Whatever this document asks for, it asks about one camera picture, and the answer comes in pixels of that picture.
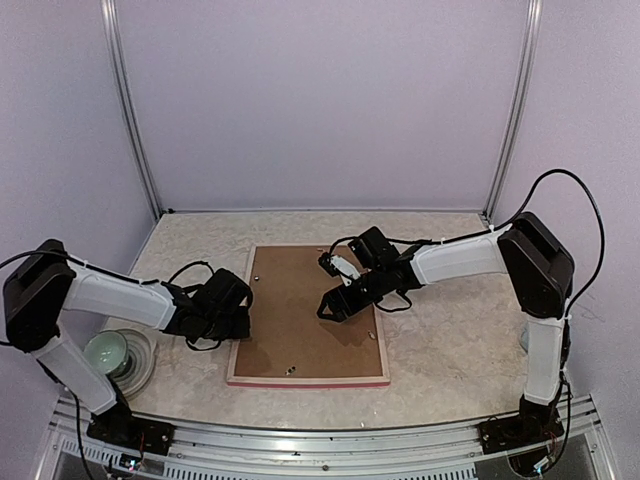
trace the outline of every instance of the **marble table surface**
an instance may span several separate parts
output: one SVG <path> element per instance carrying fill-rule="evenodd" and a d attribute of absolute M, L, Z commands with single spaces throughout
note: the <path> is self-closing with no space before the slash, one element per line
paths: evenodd
<path fill-rule="evenodd" d="M 377 225 L 390 237 L 451 237 L 482 229 L 474 214 L 405 212 L 258 212 L 170 214 L 142 252 L 133 275 L 168 278 L 193 260 L 244 276 L 254 244 L 330 244 Z M 203 281 L 195 268 L 176 283 Z M 375 428 L 489 416 L 518 408 L 526 355 L 525 318 L 506 275 L 449 280 L 410 292 L 414 307 L 381 313 L 391 385 L 381 388 L 277 390 L 228 387 L 229 342 L 209 352 L 182 338 L 119 319 L 158 341 L 156 369 L 131 401 L 135 411 L 209 423 L 271 428 Z"/>

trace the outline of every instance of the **white arm segment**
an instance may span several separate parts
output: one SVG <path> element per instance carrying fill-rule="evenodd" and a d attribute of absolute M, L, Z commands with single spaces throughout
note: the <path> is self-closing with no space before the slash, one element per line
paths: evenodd
<path fill-rule="evenodd" d="M 422 285 L 482 273 L 507 273 L 498 237 L 509 228 L 511 225 L 475 238 L 422 247 L 411 260 L 413 272 Z"/>
<path fill-rule="evenodd" d="M 59 337 L 53 337 L 31 355 L 75 393 L 91 412 L 97 415 L 106 412 L 116 404 L 116 393 L 111 383 L 91 366 L 64 327 L 59 325 L 59 328 Z"/>
<path fill-rule="evenodd" d="M 524 398 L 549 405 L 560 388 L 560 357 L 565 319 L 529 318 L 529 370 Z"/>
<path fill-rule="evenodd" d="M 163 330 L 176 306 L 173 296 L 160 283 L 141 285 L 127 282 L 82 265 L 69 263 L 76 272 L 64 310 L 81 310 L 122 318 Z"/>

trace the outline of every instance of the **robotic arm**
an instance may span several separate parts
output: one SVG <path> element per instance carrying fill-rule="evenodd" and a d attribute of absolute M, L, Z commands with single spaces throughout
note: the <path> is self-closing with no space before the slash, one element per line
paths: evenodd
<path fill-rule="evenodd" d="M 496 231 L 425 243 L 400 253 L 372 227 L 349 243 L 366 269 L 363 274 L 347 260 L 324 253 L 320 266 L 341 276 L 343 284 L 324 295 L 318 316 L 343 322 L 394 291 L 407 299 L 409 290 L 450 278 L 508 274 L 528 317 L 528 378 L 517 416 L 480 424 L 483 450 L 493 453 L 543 442 L 549 433 L 561 436 L 556 405 L 570 344 L 565 303 L 571 296 L 574 261 L 569 252 L 529 212 Z"/>
<path fill-rule="evenodd" d="M 246 338 L 249 286 L 224 269 L 205 284 L 187 288 L 143 282 L 71 257 L 58 240 L 47 240 L 38 251 L 4 285 L 9 342 L 33 355 L 49 376 L 82 400 L 92 413 L 90 437 L 134 450 L 144 439 L 146 451 L 166 455 L 174 427 L 132 415 L 117 385 L 89 364 L 59 325 L 60 312 L 114 316 L 188 342 Z"/>

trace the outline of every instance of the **cork board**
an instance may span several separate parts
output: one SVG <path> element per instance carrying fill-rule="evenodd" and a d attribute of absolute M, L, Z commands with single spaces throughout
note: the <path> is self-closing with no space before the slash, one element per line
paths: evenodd
<path fill-rule="evenodd" d="M 318 265 L 328 247 L 256 246 L 246 280 L 254 301 L 251 338 L 231 347 L 227 383 L 255 387 L 389 384 L 384 334 L 370 308 L 343 323 L 320 320 L 322 296 L 339 285 Z M 336 253 L 357 265 L 347 247 Z"/>

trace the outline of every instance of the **white backdrop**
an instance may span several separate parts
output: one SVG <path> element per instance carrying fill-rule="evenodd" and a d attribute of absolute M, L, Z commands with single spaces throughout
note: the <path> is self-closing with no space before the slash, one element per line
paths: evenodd
<path fill-rule="evenodd" d="M 484 207 L 527 2 L 119 2 L 165 207 Z"/>

